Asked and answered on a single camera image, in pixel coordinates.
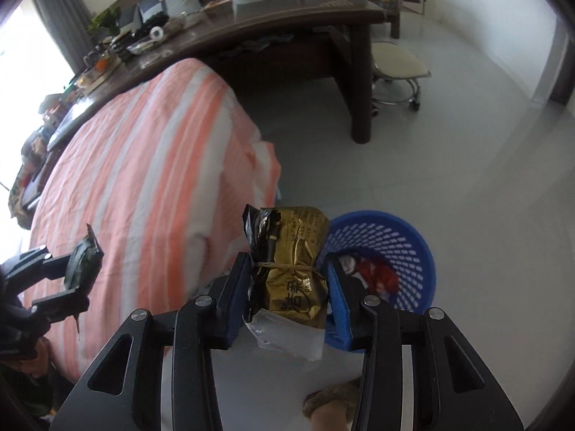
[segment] brown slipper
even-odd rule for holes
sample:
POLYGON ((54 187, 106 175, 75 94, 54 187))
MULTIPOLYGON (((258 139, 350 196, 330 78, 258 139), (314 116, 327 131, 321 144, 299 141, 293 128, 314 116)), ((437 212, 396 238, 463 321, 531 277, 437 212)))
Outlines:
POLYGON ((359 382, 360 378, 358 377, 353 381, 325 387, 320 391, 309 394, 304 400, 304 406, 301 411, 309 419, 319 407, 337 400, 346 406, 346 420, 351 423, 359 397, 359 382))

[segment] gray curtain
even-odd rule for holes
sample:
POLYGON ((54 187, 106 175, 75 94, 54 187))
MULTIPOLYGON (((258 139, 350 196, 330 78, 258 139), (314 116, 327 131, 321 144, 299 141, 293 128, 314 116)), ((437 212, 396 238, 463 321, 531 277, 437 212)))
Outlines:
POLYGON ((82 0, 33 0, 46 26, 75 74, 84 68, 83 58, 95 43, 86 32, 90 13, 82 0))

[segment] dark wooden table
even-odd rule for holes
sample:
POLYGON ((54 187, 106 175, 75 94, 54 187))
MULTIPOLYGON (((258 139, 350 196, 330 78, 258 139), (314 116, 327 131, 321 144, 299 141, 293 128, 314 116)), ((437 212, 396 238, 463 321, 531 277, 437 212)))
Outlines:
MULTIPOLYGON (((48 150, 65 148, 79 128, 118 94, 186 58, 202 60, 237 91, 334 77, 351 115, 351 137, 365 144, 372 125, 369 26, 384 21, 385 12, 366 0, 223 1, 188 16, 182 33, 118 67, 68 113, 48 150), (244 41, 286 33, 293 34, 289 43, 230 59, 217 56, 244 41)), ((42 170, 39 176, 44 180, 38 182, 45 182, 50 172, 42 170)), ((31 182, 23 207, 33 207, 41 191, 31 182)))

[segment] gold package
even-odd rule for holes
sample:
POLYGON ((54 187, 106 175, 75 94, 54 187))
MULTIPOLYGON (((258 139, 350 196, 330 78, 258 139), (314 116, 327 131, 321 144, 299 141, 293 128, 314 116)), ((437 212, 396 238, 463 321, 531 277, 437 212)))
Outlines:
POLYGON ((299 324, 325 327, 327 281, 315 263, 329 225, 313 207, 246 207, 244 230, 256 263, 250 318, 264 308, 299 324))

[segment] pink striped tablecloth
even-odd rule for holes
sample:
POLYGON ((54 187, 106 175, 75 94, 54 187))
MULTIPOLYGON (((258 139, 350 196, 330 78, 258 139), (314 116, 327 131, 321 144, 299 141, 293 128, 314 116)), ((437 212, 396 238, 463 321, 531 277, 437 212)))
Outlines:
MULTIPOLYGON (((136 308, 179 309, 247 245, 241 215, 274 204, 280 165, 231 88, 183 60, 117 96, 74 136, 42 193, 31 247, 69 253, 91 223, 105 252, 80 315, 47 334, 77 380, 136 308)), ((63 290, 42 281, 24 303, 63 290)))

